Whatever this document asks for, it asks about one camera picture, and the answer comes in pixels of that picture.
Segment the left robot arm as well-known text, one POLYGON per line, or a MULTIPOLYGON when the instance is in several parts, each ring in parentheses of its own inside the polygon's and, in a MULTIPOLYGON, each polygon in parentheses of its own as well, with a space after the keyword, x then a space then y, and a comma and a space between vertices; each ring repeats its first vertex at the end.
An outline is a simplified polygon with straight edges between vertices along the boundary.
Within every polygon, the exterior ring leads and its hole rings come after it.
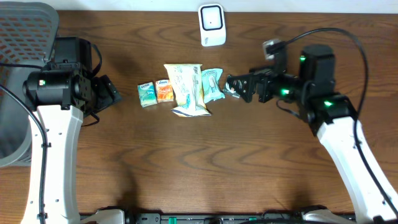
POLYGON ((101 65, 97 46, 78 37, 57 37, 55 56, 32 72, 22 89, 30 109, 32 159, 23 223, 125 223, 120 208, 102 208, 83 218, 76 201, 76 154, 83 120, 121 101, 101 65))

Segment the cream snack bag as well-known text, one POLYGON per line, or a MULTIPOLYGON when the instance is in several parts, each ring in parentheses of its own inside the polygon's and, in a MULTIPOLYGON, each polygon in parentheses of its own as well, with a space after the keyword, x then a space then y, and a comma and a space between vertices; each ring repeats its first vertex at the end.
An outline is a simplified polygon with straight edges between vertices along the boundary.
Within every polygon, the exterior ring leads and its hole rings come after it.
POLYGON ((175 93, 177 107, 172 112, 179 117, 211 116, 204 103, 201 64, 164 64, 175 93))

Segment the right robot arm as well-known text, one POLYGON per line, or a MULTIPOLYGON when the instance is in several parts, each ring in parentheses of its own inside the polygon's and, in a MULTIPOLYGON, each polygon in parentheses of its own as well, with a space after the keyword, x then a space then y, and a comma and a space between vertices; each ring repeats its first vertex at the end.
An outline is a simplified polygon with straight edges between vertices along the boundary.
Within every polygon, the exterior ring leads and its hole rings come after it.
POLYGON ((397 192, 373 156, 349 98, 335 91, 335 55, 327 45, 309 45, 300 55, 297 76, 286 72, 286 48, 273 65, 229 76, 228 85, 247 103, 253 94, 297 104, 293 115, 307 123, 331 156, 349 193, 356 223, 397 223, 397 192))

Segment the teal tissue box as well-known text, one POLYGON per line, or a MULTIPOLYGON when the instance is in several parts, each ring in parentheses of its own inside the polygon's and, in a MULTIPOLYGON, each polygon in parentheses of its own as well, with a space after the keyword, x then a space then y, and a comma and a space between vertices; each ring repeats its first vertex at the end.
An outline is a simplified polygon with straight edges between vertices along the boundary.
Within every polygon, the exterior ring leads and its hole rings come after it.
POLYGON ((140 104, 143 108, 157 104, 155 86, 152 82, 137 86, 140 104))

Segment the mint green wipes pack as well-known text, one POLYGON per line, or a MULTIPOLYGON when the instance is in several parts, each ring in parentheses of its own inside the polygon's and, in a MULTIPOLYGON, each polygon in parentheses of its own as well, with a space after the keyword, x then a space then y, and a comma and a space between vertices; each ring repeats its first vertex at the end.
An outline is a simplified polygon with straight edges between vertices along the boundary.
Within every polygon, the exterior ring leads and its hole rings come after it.
POLYGON ((211 68, 201 72, 201 80, 204 92, 204 103, 225 98, 220 90, 219 80, 223 73, 222 68, 211 68))

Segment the orange small packet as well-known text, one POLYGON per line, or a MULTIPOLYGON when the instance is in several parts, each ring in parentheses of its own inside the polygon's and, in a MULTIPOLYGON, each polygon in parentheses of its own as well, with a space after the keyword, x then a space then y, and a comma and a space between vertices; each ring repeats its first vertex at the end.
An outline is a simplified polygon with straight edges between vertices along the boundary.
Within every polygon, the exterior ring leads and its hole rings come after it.
POLYGON ((155 82, 157 102, 171 102, 174 100, 174 91, 170 80, 158 80, 155 82))

